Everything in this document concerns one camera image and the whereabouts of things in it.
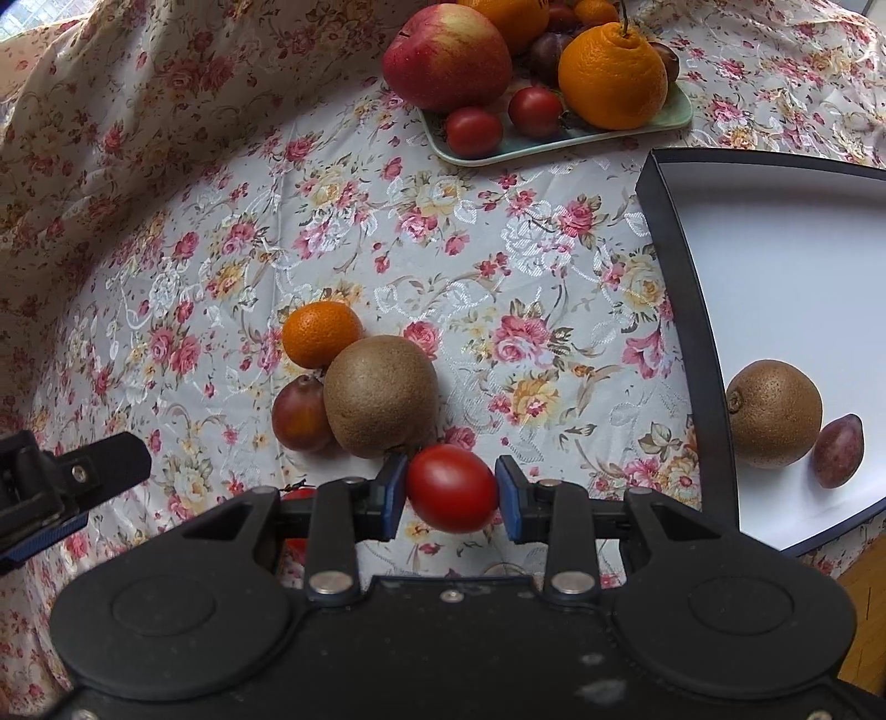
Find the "red apple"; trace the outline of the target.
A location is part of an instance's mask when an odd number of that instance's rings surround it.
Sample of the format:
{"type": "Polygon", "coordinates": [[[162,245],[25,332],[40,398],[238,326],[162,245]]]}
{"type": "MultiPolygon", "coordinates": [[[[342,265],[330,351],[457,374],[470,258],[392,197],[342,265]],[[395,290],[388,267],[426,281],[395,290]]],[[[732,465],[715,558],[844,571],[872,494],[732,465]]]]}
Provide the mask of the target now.
{"type": "Polygon", "coordinates": [[[447,114],[503,95],[512,60],[502,33],[476,9],[441,3],[401,27],[382,60],[383,78],[405,102],[447,114]]]}

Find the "red tomato front of tray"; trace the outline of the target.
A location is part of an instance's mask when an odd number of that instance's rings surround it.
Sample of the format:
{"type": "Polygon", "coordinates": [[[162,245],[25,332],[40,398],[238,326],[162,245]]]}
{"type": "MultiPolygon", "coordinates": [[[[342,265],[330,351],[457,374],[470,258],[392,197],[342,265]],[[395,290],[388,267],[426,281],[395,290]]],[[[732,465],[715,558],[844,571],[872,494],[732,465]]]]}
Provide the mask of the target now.
{"type": "Polygon", "coordinates": [[[452,112],[443,132],[452,152],[466,159],[491,155],[503,138],[502,122],[496,114],[479,108],[452,112]]]}

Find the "red-brown plum on cloth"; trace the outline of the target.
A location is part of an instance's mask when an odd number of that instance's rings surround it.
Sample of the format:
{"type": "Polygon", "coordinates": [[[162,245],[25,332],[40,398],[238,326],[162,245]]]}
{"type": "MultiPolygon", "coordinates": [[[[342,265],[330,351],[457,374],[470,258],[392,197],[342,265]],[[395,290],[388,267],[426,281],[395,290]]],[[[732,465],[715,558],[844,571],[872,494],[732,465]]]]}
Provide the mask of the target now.
{"type": "Polygon", "coordinates": [[[290,381],[272,405],[272,429],[285,449],[323,450],[333,440],[324,408],[323,384],[311,375],[290,381]]]}

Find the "dark purple plum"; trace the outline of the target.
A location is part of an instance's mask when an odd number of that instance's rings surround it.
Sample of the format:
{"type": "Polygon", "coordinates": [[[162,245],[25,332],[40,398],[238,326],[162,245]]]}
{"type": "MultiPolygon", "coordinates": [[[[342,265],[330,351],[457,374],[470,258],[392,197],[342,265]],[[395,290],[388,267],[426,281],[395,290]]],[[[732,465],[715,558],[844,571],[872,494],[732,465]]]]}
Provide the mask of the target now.
{"type": "Polygon", "coordinates": [[[539,36],[527,54],[530,75],[548,87],[557,89],[560,57],[572,40],[574,38],[571,34],[566,33],[544,33],[539,36]]]}

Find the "floral tablecloth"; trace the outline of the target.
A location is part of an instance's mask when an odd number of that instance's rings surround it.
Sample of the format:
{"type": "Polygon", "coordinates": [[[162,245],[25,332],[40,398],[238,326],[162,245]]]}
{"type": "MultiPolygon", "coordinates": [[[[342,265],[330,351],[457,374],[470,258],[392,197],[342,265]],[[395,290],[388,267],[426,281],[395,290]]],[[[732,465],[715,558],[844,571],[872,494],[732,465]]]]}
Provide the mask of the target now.
{"type": "Polygon", "coordinates": [[[410,2],[102,2],[2,38],[2,428],[129,430],[147,483],[2,584],[2,708],[65,692],[77,574],[347,456],[270,429],[297,306],[419,345],[435,435],[535,479],[700,500],[696,432],[635,182],[644,138],[482,169],[431,150],[380,59],[410,2]]]}

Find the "red cherry tomato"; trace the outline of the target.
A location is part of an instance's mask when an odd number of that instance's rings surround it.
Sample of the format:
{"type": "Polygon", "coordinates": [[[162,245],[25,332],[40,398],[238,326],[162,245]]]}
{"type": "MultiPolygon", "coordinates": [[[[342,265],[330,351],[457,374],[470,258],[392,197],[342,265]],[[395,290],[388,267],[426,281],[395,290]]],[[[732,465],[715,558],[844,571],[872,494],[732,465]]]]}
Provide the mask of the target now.
{"type": "Polygon", "coordinates": [[[498,509],[490,468],[471,451],[439,444],[420,451],[407,468],[407,498],[430,527],[468,534],[487,527],[498,509]]]}

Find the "brown kiwi on cloth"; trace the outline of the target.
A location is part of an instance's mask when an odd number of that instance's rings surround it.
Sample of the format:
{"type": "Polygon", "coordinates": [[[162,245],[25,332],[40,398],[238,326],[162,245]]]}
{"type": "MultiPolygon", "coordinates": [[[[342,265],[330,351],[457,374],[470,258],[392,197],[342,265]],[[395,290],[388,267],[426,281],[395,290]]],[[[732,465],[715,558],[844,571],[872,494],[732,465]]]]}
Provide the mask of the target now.
{"type": "Polygon", "coordinates": [[[373,459],[414,450],[434,434],[437,375],[425,352],[404,337],[365,337],[348,345],[323,385],[332,434],[350,455],[373,459]]]}

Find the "light green fruit tray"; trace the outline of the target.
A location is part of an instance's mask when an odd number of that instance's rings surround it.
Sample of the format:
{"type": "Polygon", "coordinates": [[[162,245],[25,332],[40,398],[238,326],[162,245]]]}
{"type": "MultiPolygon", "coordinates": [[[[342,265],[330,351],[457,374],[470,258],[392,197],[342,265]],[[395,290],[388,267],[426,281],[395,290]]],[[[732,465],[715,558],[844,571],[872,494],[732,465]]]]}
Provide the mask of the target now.
{"type": "Polygon", "coordinates": [[[439,114],[428,114],[419,111],[418,117],[422,129],[424,129],[431,150],[442,161],[452,163],[456,167],[489,167],[496,163],[518,161],[523,157],[542,155],[546,152],[559,152],[566,148],[587,146],[595,142],[620,140],[626,136],[649,135],[649,133],[664,133],[680,131],[691,124],[694,110],[689,97],[679,85],[671,85],[668,90],[667,100],[660,112],[643,127],[633,131],[601,131],[584,123],[580,117],[571,111],[566,111],[560,121],[560,131],[557,135],[534,140],[529,136],[521,135],[508,119],[506,112],[500,112],[500,121],[503,125],[503,138],[498,143],[496,150],[491,155],[467,159],[458,156],[445,140],[445,117],[439,114]]]}

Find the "black box white interior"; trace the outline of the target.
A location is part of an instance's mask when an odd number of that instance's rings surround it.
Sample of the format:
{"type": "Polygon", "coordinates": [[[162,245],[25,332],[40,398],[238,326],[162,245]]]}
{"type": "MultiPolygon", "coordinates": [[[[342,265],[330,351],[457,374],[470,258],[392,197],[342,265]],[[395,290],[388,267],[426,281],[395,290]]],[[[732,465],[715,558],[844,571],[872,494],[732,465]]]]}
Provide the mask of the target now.
{"type": "Polygon", "coordinates": [[[709,515],[800,557],[884,510],[884,174],[820,157],[713,148],[647,156],[637,197],[673,306],[709,515]],[[861,417],[847,485],[808,460],[734,457],[725,387],[754,360],[793,364],[825,420],[861,417]]]}

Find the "red tomato beside orange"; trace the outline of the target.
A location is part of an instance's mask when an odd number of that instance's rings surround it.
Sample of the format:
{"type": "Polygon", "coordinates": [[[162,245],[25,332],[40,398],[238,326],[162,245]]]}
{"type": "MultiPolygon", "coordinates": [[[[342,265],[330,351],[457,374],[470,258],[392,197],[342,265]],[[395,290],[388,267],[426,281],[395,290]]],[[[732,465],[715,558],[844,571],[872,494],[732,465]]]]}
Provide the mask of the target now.
{"type": "Polygon", "coordinates": [[[509,100],[508,116],[513,127],[535,140],[557,135],[562,114],[560,97],[545,87],[524,87],[509,100]]]}

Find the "small mandarin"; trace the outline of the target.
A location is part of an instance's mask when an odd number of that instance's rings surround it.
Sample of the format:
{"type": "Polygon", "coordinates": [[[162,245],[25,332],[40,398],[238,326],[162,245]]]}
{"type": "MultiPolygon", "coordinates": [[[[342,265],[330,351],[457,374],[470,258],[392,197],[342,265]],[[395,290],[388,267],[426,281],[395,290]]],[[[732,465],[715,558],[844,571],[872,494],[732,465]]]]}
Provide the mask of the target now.
{"type": "Polygon", "coordinates": [[[314,301],[287,316],[281,342],[300,368],[323,369],[362,335],[362,322],[346,303],[314,301]]]}
{"type": "Polygon", "coordinates": [[[578,0],[572,11],[586,28],[620,21],[620,11],[610,0],[578,0]]]}

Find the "large bumpy orange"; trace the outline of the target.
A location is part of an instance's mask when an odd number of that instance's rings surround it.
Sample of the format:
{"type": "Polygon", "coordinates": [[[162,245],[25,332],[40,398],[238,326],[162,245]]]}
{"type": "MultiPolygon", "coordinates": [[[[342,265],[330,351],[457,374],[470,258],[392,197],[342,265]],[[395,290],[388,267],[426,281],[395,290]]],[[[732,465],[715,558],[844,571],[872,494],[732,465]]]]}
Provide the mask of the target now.
{"type": "Polygon", "coordinates": [[[557,80],[568,108],[604,131],[647,125],[667,100],[667,71],[658,51],[620,23],[578,34],[560,56],[557,80]]]}

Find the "small mandarin on tray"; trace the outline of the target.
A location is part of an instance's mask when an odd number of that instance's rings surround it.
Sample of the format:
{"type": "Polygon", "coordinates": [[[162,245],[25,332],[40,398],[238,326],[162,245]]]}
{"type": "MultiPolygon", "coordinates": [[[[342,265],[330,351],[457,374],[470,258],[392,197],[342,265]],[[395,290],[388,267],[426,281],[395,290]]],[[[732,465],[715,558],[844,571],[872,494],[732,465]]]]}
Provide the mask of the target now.
{"type": "Polygon", "coordinates": [[[620,11],[610,0],[578,0],[572,11],[586,28],[620,21],[620,11]]]}

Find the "purple plum in box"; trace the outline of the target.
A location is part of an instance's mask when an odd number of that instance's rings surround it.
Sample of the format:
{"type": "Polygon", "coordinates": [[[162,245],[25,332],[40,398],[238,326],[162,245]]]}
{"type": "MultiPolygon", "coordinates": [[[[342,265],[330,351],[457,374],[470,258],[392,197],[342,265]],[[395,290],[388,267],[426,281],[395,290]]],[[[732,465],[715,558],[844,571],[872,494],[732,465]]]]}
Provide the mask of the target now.
{"type": "Polygon", "coordinates": [[[825,489],[844,486],[862,464],[863,423],[856,414],[833,420],[821,429],[811,455],[812,474],[825,489]]]}

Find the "round orange behind apple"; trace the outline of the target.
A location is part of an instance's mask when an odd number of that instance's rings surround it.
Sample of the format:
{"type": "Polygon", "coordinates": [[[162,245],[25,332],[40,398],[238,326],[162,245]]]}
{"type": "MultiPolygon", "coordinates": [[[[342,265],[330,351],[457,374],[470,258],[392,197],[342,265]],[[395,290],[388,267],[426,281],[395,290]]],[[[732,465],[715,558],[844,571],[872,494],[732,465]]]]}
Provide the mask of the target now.
{"type": "Polygon", "coordinates": [[[512,55],[524,53],[545,33],[550,21],[548,0],[460,0],[493,23],[512,55]]]}

